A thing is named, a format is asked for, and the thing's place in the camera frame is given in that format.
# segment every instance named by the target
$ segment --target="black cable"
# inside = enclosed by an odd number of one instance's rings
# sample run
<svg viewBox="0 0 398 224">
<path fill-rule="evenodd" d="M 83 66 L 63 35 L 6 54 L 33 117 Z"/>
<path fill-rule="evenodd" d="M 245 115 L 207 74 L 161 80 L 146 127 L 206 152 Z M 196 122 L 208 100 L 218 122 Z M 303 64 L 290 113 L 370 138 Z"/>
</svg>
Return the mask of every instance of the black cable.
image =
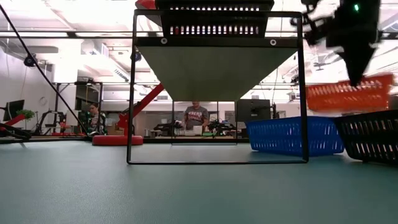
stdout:
<svg viewBox="0 0 398 224">
<path fill-rule="evenodd" d="M 23 95 L 24 95 L 24 88 L 25 88 L 26 76 L 27 76 L 27 67 L 25 68 L 25 77 L 24 77 L 24 82 L 22 83 L 21 97 L 19 97 L 20 100 L 22 99 L 22 97 L 23 97 Z"/>
<path fill-rule="evenodd" d="M 0 123 L 0 127 L 4 128 L 2 132 L 6 133 L 6 136 L 12 136 L 14 138 L 23 139 L 23 140 L 28 140 L 32 137 L 32 135 L 27 131 L 23 131 L 19 128 L 12 127 L 8 124 Z"/>
<path fill-rule="evenodd" d="M 277 82 L 277 80 L 278 80 L 278 70 L 279 69 L 276 69 L 276 77 L 275 77 L 275 83 L 274 83 L 274 91 L 272 92 L 272 100 L 271 100 L 271 103 L 274 103 L 274 96 L 275 96 L 275 91 L 276 91 L 276 82 Z"/>
<path fill-rule="evenodd" d="M 29 49 L 27 48 L 25 42 L 22 40 L 22 37 L 19 35 L 18 30 L 15 28 L 14 24 L 11 22 L 10 17 L 8 16 L 8 14 L 6 13 L 6 11 L 4 10 L 2 4 L 0 4 L 0 11 L 3 13 L 4 17 L 6 18 L 8 24 L 11 26 L 12 30 L 14 31 L 15 35 L 17 36 L 18 40 L 21 42 L 22 47 L 25 49 L 26 53 L 28 54 L 28 57 L 32 57 L 31 52 L 29 51 Z M 65 104 L 65 106 L 67 106 L 68 110 L 72 113 L 73 117 L 75 117 L 75 119 L 78 121 L 79 125 L 82 126 L 84 132 L 86 135 L 88 135 L 86 128 L 83 126 L 83 123 L 79 120 L 79 118 L 77 117 L 77 115 L 75 114 L 75 112 L 73 112 L 73 110 L 70 108 L 70 106 L 68 105 L 67 101 L 63 98 L 63 96 L 57 91 L 57 89 L 52 85 L 51 81 L 49 80 L 49 78 L 47 78 L 43 72 L 43 70 L 40 68 L 39 64 L 37 63 L 36 60 L 33 60 L 35 66 L 37 67 L 37 69 L 39 70 L 40 74 L 42 74 L 43 78 L 45 79 L 45 81 L 51 86 L 51 88 L 56 92 L 56 94 L 58 95 L 58 97 L 62 100 L 62 102 Z"/>
</svg>

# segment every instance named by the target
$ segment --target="black metal frame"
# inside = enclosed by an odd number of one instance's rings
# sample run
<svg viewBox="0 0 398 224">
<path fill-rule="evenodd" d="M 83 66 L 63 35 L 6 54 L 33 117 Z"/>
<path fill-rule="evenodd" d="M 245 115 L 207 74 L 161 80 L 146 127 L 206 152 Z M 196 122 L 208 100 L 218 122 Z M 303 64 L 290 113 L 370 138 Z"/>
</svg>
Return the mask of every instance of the black metal frame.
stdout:
<svg viewBox="0 0 398 224">
<path fill-rule="evenodd" d="M 66 87 L 70 85 L 75 85 L 75 86 L 80 86 L 80 85 L 99 85 L 99 95 L 98 95 L 98 121 L 97 121 L 97 132 L 100 132 L 100 126 L 101 126 L 101 107 L 102 107 L 102 97 L 103 97 L 103 92 L 104 92 L 104 84 L 103 82 L 74 82 L 74 83 L 53 83 L 54 85 L 57 86 L 57 91 L 61 94 Z M 55 111 L 58 111 L 58 94 L 55 97 Z"/>
<path fill-rule="evenodd" d="M 302 150 L 301 160 L 296 161 L 244 161 L 244 162 L 136 162 L 131 160 L 132 139 L 127 138 L 126 162 L 129 165 L 222 165 L 222 164 L 302 164 L 309 161 L 308 156 L 308 128 L 307 128 L 307 102 L 305 96 L 305 74 L 304 74 L 304 53 L 303 53 L 303 25 L 302 13 L 300 12 L 274 12 L 274 11 L 213 11 L 208 16 L 262 16 L 262 17 L 289 17 L 297 18 L 297 37 L 270 37 L 264 39 L 255 38 L 222 38 L 222 37 L 137 37 L 138 16 L 192 16 L 208 13 L 206 11 L 171 11 L 171 10 L 143 10 L 134 11 L 132 25 L 132 49 L 136 46 L 179 46 L 179 47 L 288 47 L 298 50 L 298 76 L 300 85 L 300 107 L 302 124 Z M 271 40 L 278 40 L 277 44 L 271 44 Z M 129 121 L 127 136 L 132 136 L 133 105 L 134 105 L 134 83 L 136 62 L 131 60 L 131 80 L 129 99 Z"/>
</svg>

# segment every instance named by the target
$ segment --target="blue basket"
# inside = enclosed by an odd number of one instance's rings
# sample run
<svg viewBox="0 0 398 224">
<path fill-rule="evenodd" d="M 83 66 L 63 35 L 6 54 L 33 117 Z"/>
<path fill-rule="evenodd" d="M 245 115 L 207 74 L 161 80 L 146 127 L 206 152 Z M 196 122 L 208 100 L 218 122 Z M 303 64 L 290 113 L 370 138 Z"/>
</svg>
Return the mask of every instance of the blue basket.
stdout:
<svg viewBox="0 0 398 224">
<path fill-rule="evenodd" d="M 256 151 L 302 156 L 301 117 L 246 122 L 251 148 Z M 343 141 L 330 118 L 308 117 L 310 156 L 344 151 Z"/>
</svg>

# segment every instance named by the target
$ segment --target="plastic basket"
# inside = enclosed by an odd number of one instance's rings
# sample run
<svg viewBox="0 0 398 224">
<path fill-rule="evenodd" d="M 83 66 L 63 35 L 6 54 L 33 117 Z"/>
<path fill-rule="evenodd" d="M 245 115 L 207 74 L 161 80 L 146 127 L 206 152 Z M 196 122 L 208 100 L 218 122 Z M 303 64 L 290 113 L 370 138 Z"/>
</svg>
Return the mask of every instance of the plastic basket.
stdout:
<svg viewBox="0 0 398 224">
<path fill-rule="evenodd" d="M 398 164 L 398 110 L 344 116 L 335 123 L 351 158 Z"/>
<path fill-rule="evenodd" d="M 301 117 L 250 121 L 246 127 L 253 150 L 302 156 Z M 308 117 L 308 150 L 310 156 L 344 151 L 333 119 Z"/>
<path fill-rule="evenodd" d="M 270 0 L 252 0 L 241 2 L 196 1 L 196 0 L 156 0 L 156 6 L 162 10 L 195 10 L 203 12 L 200 16 L 161 16 L 164 36 L 187 37 L 261 37 L 264 38 L 268 18 L 259 15 L 209 16 L 215 11 L 270 11 L 274 5 Z"/>
<path fill-rule="evenodd" d="M 386 110 L 393 81 L 392 73 L 383 73 L 364 78 L 357 87 L 349 81 L 308 86 L 308 108 L 319 112 Z"/>
</svg>

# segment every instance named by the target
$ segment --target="computer monitor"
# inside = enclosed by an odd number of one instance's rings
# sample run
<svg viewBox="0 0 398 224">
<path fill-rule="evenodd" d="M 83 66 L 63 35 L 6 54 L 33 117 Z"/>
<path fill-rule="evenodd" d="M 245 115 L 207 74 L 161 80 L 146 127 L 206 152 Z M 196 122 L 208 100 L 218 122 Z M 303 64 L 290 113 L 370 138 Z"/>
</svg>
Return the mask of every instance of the computer monitor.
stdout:
<svg viewBox="0 0 398 224">
<path fill-rule="evenodd" d="M 271 119 L 269 100 L 242 99 L 236 103 L 237 122 Z"/>
<path fill-rule="evenodd" d="M 8 102 L 4 108 L 3 121 L 9 121 L 12 118 L 15 118 L 18 115 L 17 112 L 24 109 L 24 104 L 25 100 Z"/>
</svg>

